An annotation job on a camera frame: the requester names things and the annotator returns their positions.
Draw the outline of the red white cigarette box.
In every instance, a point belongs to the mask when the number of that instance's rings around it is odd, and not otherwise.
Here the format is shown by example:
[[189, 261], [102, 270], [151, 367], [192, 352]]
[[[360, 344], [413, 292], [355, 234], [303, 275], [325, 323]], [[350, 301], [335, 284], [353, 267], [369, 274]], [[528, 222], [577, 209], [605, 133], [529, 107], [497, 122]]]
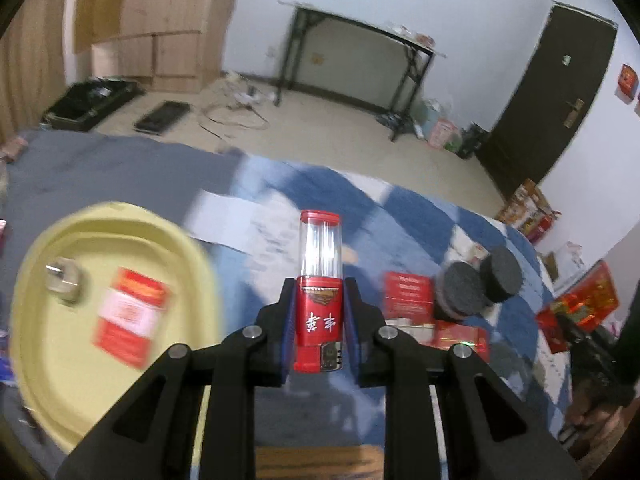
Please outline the red white cigarette box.
[[169, 298], [163, 282], [119, 268], [99, 308], [93, 344], [119, 362], [142, 370], [149, 362]]

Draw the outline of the red lighter tube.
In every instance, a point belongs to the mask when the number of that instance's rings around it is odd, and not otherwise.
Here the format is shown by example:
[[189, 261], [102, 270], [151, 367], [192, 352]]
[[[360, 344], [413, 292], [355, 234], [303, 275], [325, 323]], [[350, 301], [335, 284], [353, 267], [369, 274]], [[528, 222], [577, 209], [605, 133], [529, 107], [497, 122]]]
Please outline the red lighter tube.
[[299, 223], [299, 276], [295, 297], [297, 373], [334, 372], [342, 367], [343, 261], [338, 214], [304, 210]]

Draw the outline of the yellow plastic tray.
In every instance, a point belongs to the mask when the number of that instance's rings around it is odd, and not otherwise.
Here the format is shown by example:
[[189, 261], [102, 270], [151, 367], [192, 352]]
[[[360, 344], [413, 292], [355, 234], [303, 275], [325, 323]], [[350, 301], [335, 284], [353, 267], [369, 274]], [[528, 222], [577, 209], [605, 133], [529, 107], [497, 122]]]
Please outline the yellow plastic tray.
[[70, 452], [172, 344], [221, 341], [217, 278], [175, 223], [126, 203], [79, 211], [23, 259], [10, 356], [38, 424]]

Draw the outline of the red fire extinguisher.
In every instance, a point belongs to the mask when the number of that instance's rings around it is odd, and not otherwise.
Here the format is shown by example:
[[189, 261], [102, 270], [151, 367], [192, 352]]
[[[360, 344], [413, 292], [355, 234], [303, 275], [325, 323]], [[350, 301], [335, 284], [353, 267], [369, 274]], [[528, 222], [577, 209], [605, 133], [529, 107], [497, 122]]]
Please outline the red fire extinguisher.
[[546, 236], [555, 221], [561, 216], [562, 214], [556, 210], [549, 212], [538, 210], [521, 226], [521, 232], [530, 244], [536, 245]]

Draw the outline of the printed cardboard box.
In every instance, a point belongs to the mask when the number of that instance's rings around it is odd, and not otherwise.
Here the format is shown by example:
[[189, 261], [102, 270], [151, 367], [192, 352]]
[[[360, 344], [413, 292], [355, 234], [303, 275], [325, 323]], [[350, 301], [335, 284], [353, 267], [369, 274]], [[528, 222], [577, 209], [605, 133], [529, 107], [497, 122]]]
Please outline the printed cardboard box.
[[526, 179], [496, 215], [496, 219], [521, 232], [521, 226], [538, 210], [552, 211], [538, 185]]

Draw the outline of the small metal tin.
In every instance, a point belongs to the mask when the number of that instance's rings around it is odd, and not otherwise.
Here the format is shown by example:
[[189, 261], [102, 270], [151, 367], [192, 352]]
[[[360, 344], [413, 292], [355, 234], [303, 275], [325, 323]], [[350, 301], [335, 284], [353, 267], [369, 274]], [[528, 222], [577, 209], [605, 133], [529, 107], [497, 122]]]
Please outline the small metal tin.
[[46, 264], [47, 290], [64, 304], [76, 304], [83, 279], [81, 267], [74, 259], [60, 257]]

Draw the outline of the white paper sheet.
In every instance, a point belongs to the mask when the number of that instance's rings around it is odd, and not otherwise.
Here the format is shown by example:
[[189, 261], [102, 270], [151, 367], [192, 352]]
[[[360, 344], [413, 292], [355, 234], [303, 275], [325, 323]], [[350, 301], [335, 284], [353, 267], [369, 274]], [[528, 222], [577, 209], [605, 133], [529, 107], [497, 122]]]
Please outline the white paper sheet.
[[277, 191], [271, 190], [254, 202], [201, 190], [182, 227], [196, 240], [243, 254], [257, 255], [274, 246], [296, 258], [298, 219], [299, 210]]

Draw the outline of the black bag on floor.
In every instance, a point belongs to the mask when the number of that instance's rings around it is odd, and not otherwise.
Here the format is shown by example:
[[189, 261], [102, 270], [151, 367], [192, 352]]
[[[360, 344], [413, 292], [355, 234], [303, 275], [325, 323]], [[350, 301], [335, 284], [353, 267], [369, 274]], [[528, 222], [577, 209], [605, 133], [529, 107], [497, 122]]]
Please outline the black bag on floor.
[[472, 122], [468, 128], [462, 130], [457, 156], [462, 159], [471, 158], [489, 138], [489, 131]]

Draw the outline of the dark brown door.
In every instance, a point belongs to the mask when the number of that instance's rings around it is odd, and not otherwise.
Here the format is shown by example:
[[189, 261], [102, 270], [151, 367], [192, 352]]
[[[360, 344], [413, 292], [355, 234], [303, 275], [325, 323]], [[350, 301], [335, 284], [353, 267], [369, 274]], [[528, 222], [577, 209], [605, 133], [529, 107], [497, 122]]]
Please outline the dark brown door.
[[572, 142], [597, 95], [617, 26], [554, 6], [510, 102], [476, 157], [503, 197], [540, 182]]

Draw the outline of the pink snack bag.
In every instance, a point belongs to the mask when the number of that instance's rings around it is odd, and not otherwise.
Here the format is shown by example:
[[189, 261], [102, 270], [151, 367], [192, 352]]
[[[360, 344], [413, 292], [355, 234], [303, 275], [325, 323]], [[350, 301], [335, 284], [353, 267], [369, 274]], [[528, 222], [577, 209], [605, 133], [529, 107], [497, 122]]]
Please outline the pink snack bag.
[[430, 144], [431, 148], [441, 150], [456, 131], [456, 126], [450, 120], [439, 118], [428, 137], [428, 144]]

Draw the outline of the black keyboard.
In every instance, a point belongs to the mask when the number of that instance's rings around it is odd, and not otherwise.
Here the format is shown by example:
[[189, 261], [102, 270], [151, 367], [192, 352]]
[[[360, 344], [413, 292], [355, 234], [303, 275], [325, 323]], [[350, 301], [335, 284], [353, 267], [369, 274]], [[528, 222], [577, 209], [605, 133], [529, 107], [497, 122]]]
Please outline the black keyboard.
[[159, 136], [191, 110], [186, 102], [164, 101], [134, 123], [134, 131]]

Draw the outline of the black open case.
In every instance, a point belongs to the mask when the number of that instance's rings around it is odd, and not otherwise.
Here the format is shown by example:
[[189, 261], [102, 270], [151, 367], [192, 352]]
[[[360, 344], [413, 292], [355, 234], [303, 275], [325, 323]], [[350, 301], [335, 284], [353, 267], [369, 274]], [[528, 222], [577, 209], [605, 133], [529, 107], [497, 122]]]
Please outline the black open case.
[[137, 81], [91, 77], [76, 82], [45, 110], [40, 126], [53, 130], [88, 132], [138, 96], [145, 94]]

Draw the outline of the black folding table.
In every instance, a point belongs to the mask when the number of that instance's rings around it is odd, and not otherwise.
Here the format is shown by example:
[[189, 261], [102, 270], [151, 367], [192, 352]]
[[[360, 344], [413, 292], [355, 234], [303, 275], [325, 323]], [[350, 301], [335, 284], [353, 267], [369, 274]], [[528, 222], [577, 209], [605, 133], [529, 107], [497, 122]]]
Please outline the black folding table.
[[375, 25], [310, 3], [290, 2], [273, 103], [295, 90], [375, 114], [394, 142], [418, 134], [413, 103], [435, 58], [431, 40], [401, 26]]

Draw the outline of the wooden wardrobe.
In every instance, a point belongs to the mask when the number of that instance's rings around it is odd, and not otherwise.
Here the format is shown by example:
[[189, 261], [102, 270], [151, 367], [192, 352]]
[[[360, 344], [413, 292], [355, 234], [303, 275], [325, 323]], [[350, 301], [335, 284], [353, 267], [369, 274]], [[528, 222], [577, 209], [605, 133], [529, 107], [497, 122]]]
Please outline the wooden wardrobe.
[[65, 0], [67, 82], [122, 77], [198, 93], [218, 79], [235, 0]]

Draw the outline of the red wall decoration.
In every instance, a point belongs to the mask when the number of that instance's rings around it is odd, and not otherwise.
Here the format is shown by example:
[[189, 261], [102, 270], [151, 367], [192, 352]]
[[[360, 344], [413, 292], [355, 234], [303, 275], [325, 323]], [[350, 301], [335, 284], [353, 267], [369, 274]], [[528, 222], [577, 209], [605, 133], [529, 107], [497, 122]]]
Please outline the red wall decoration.
[[616, 96], [625, 103], [631, 103], [639, 90], [639, 76], [628, 64], [623, 64], [617, 78]]

